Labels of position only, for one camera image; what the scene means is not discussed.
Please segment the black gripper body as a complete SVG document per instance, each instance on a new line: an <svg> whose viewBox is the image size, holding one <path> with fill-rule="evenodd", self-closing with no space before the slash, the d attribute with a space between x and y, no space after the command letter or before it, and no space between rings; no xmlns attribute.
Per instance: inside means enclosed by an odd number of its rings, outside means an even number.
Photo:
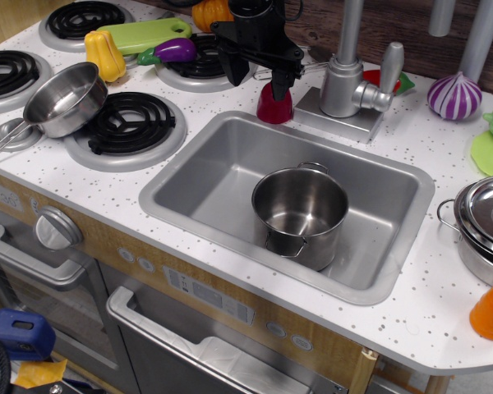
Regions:
<svg viewBox="0 0 493 394"><path fill-rule="evenodd" d="M237 50L250 65L285 70L288 80L302 76L303 51L286 35L284 23L277 21L216 21L211 25L219 47Z"/></svg>

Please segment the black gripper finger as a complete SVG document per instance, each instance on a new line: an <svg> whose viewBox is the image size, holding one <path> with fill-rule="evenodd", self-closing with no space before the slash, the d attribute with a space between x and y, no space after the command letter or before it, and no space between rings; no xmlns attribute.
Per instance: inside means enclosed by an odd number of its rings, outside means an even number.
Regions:
<svg viewBox="0 0 493 394"><path fill-rule="evenodd" d="M219 47L219 59L229 82L239 86L250 72L250 63L234 48Z"/></svg>
<svg viewBox="0 0 493 394"><path fill-rule="evenodd" d="M273 69L271 87L273 99L275 101L284 100L288 91L288 73L285 70Z"/></svg>

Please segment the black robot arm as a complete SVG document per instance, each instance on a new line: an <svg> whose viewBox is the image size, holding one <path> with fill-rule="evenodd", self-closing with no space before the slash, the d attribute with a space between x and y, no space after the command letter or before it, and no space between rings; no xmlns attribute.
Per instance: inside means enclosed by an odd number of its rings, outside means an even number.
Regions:
<svg viewBox="0 0 493 394"><path fill-rule="evenodd" d="M286 35L283 1L229 1L232 21L210 25L219 61L229 82L238 86L252 63L271 70L274 100L282 101L302 76L303 51Z"/></svg>

